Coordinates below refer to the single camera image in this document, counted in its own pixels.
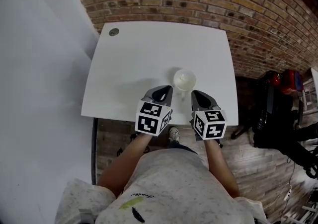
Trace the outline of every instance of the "gray t-shirt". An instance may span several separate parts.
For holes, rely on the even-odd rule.
[[[140,159],[117,199],[106,188],[78,179],[69,182],[55,223],[254,224],[255,220],[269,223],[260,202],[233,199],[197,154],[163,149]]]

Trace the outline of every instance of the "forearm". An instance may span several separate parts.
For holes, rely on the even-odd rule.
[[[238,184],[224,159],[219,144],[215,140],[205,140],[204,144],[210,172],[223,185],[231,197],[239,197]]]
[[[138,135],[103,171],[97,185],[111,190],[116,197],[125,188],[152,136]]]

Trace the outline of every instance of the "white shoe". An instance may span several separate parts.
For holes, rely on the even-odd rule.
[[[169,129],[169,140],[170,141],[180,141],[180,133],[179,130],[176,127],[171,127]]]

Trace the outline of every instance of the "cable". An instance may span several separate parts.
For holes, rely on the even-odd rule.
[[[267,209],[267,208],[269,208],[270,206],[272,206],[272,205],[278,200],[278,198],[280,197],[280,195],[283,193],[283,191],[284,191],[286,185],[289,185],[289,190],[292,189],[292,185],[290,184],[290,182],[291,182],[292,177],[293,177],[294,172],[295,172],[295,166],[296,166],[296,164],[294,163],[293,172],[292,172],[292,175],[291,175],[291,177],[290,177],[290,179],[289,179],[289,182],[284,185],[283,189],[281,190],[281,192],[279,193],[279,195],[277,196],[277,198],[274,200],[274,202],[271,203],[271,204],[269,204],[267,207],[263,208],[264,210]]]
[[[293,175],[294,175],[295,166],[296,166],[296,163],[294,162],[293,173],[292,173],[292,175],[291,175],[291,177],[290,177],[290,179],[289,179],[289,183],[291,182],[292,177],[293,177]],[[282,211],[282,214],[281,214],[281,216],[280,216],[280,219],[282,219],[282,216],[283,216],[283,214],[284,214],[284,212],[285,212],[285,210],[286,210],[286,207],[287,207],[287,205],[288,205],[289,199],[290,199],[290,197],[287,198],[286,205],[285,205],[285,207],[284,207],[284,209],[283,209],[283,211]]]
[[[286,183],[285,186],[283,187],[283,189],[281,190],[281,192],[279,193],[279,195],[277,196],[277,198],[274,200],[274,202],[271,203],[270,205],[268,205],[267,207],[263,208],[264,210],[269,208],[270,206],[272,206],[277,201],[277,199],[280,197],[280,195],[282,194],[283,190],[285,189],[286,185],[289,185],[289,189],[292,189],[292,186],[289,183]]]

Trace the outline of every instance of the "brick wall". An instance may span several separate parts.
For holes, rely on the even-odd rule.
[[[81,0],[95,28],[115,21],[199,24],[227,32],[237,76],[318,65],[317,0]]]

